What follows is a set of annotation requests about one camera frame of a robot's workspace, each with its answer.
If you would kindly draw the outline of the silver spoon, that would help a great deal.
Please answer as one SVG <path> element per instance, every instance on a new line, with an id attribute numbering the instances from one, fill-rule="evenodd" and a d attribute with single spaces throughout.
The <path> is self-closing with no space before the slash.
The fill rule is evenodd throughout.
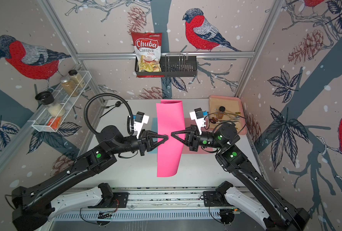
<path id="1" fill-rule="evenodd" d="M 228 116 L 228 118 L 229 118 L 230 120 L 234 120 L 234 121 L 240 120 L 240 117 L 239 117 L 239 116 Z"/>

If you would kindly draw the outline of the tan spice bottle front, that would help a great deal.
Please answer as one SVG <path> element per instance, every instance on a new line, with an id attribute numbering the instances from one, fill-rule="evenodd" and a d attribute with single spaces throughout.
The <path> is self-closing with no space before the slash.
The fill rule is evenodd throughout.
<path id="1" fill-rule="evenodd" d="M 71 97 L 77 97 L 79 93 L 76 90 L 76 84 L 70 79 L 70 77 L 65 76 L 60 78 L 60 83 L 65 92 Z"/>

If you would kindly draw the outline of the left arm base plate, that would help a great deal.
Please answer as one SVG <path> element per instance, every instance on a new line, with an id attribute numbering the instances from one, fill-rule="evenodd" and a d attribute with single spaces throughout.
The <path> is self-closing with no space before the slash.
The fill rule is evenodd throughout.
<path id="1" fill-rule="evenodd" d="M 101 201 L 102 208 L 126 208 L 129 199 L 128 192 L 113 192 L 105 195 Z"/>

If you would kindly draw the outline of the black lid grinder jar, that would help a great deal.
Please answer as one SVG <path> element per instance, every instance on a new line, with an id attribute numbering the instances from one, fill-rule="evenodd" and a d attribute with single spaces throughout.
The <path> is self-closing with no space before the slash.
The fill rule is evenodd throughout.
<path id="1" fill-rule="evenodd" d="M 66 110 L 62 104 L 55 100 L 54 96 L 49 91 L 43 91 L 35 96 L 35 100 L 41 103 L 53 117 L 62 117 L 66 114 Z"/>

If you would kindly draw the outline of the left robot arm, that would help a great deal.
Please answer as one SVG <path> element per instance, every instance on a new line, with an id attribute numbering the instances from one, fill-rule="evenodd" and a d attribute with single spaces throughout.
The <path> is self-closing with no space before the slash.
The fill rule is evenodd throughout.
<path id="1" fill-rule="evenodd" d="M 18 231 L 34 231 L 49 219 L 75 208 L 119 208 L 109 184 L 101 183 L 84 193 L 63 193 L 116 163 L 116 154 L 152 151 L 168 140 L 167 135 L 141 130 L 139 136 L 124 137 L 110 125 L 96 135 L 98 145 L 81 155 L 73 165 L 33 187 L 19 186 L 12 193 L 12 223 Z"/>

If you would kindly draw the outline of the tan spice bottle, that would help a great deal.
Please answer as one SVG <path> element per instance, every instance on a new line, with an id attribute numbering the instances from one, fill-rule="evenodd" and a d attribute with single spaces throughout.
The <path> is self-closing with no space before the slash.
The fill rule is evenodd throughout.
<path id="1" fill-rule="evenodd" d="M 81 89 L 83 89 L 86 85 L 85 81 L 83 80 L 83 77 L 80 73 L 78 73 L 77 70 L 70 70 L 69 71 L 70 79 Z"/>
<path id="2" fill-rule="evenodd" d="M 60 83 L 65 92 L 71 97 L 77 97 L 79 93 L 76 90 L 76 84 L 70 79 L 70 77 L 65 76 L 60 78 Z"/>

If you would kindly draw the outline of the tan spice bottle rear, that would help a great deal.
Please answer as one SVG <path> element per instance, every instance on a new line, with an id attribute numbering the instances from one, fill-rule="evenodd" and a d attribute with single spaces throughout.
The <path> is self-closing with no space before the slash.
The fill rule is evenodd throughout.
<path id="1" fill-rule="evenodd" d="M 78 73 L 77 70 L 70 70 L 69 71 L 70 79 L 81 89 L 83 89 L 86 85 L 85 81 L 83 80 L 83 77 L 80 73 Z"/>

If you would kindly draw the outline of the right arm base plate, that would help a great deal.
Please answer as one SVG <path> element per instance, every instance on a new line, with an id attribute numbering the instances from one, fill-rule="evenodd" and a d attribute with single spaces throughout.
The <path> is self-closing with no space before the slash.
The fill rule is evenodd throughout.
<path id="1" fill-rule="evenodd" d="M 229 204 L 221 193 L 216 191 L 203 191 L 200 199 L 204 202 L 205 207 L 235 207 Z"/>

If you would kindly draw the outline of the clear acrylic wall shelf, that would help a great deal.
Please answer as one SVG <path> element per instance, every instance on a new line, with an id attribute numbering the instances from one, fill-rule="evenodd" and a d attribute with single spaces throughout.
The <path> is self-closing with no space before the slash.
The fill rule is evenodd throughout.
<path id="1" fill-rule="evenodd" d="M 92 79 L 92 77 L 88 71 L 79 71 L 78 73 L 81 74 L 86 85 L 83 89 L 76 86 L 76 90 L 79 93 L 79 95 L 77 97 L 69 96 L 65 92 L 65 90 L 62 88 L 61 85 L 59 85 L 56 90 L 51 92 L 52 95 L 54 96 L 55 100 L 58 101 L 60 104 L 62 104 L 66 110 L 66 114 L 64 116 L 62 116 L 62 123 L 61 123 L 60 127 L 57 130 L 53 130 L 52 128 L 47 126 L 47 123 L 53 117 L 48 113 L 47 109 L 41 103 L 38 102 L 43 107 L 43 110 L 33 120 L 32 127 L 36 131 L 38 131 L 38 132 L 57 132 L 60 128 L 63 127 L 64 120 L 66 119 L 66 117 L 68 116 L 68 114 L 70 113 L 72 108 L 74 107 L 74 105 L 77 102 L 77 100 L 79 99 L 79 97 L 82 96 L 85 89 L 89 86 L 89 83 Z"/>

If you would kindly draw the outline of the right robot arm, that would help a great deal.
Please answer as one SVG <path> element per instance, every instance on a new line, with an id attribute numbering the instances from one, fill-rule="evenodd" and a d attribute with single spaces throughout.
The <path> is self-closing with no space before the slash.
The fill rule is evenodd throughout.
<path id="1" fill-rule="evenodd" d="M 241 193 L 232 183 L 224 181 L 215 192 L 205 192 L 206 206 L 230 205 L 254 219 L 266 231 L 303 231 L 310 215 L 296 208 L 274 190 L 256 171 L 248 157 L 236 146 L 240 137 L 234 123 L 223 123 L 212 132 L 200 131 L 191 125 L 171 136 L 191 151 L 199 147 L 217 150 L 215 158 L 224 171 L 231 173 L 253 194 L 252 199 Z"/>

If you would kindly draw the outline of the Chuba cassava chips bag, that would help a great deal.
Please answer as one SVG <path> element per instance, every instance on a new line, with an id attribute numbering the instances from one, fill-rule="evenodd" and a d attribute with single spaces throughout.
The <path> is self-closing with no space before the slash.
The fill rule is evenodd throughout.
<path id="1" fill-rule="evenodd" d="M 137 59 L 137 72 L 161 72 L 161 33 L 132 32 L 132 41 Z"/>

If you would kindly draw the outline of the light pink paper sheet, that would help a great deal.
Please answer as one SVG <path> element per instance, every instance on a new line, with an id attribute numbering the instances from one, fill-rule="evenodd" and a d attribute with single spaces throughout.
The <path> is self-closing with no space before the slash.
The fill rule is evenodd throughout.
<path id="1" fill-rule="evenodd" d="M 185 128 L 187 127 L 197 127 L 197 126 L 196 126 L 196 123 L 192 121 L 190 118 L 185 118 Z M 214 153 L 213 143 L 214 141 L 213 141 L 212 133 L 209 131 L 206 131 L 205 129 L 202 129 L 198 151 L 189 150 L 188 152 L 196 153 L 196 154 Z"/>

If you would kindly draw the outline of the magenta paper sheet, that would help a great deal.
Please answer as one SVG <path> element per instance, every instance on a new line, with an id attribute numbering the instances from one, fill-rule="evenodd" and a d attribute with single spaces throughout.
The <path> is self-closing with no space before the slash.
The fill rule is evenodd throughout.
<path id="1" fill-rule="evenodd" d="M 182 101 L 161 100 L 156 105 L 156 112 L 157 133 L 168 136 L 168 140 L 157 148 L 157 177 L 172 177 L 178 171 L 184 147 L 171 136 L 172 132 L 185 129 Z"/>

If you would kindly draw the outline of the iridescent purple spoon front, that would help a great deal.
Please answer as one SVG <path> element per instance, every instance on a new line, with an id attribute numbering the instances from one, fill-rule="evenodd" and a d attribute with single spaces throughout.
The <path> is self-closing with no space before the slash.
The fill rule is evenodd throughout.
<path id="1" fill-rule="evenodd" d="M 239 124 L 240 121 L 238 120 L 217 120 L 216 118 L 212 118 L 209 120 L 209 129 L 212 130 L 214 129 L 217 125 L 222 124 L 223 122 L 227 123 L 234 123 L 235 125 Z"/>

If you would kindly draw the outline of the light blue paper sheet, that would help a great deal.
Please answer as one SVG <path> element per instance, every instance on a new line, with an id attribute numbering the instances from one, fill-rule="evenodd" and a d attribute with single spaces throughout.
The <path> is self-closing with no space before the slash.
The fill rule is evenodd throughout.
<path id="1" fill-rule="evenodd" d="M 152 118 L 152 124 L 151 124 L 151 130 L 153 132 L 158 132 L 158 124 L 157 124 L 157 118 Z M 149 154 L 157 154 L 157 148 L 152 150 L 151 152 L 148 152 Z"/>

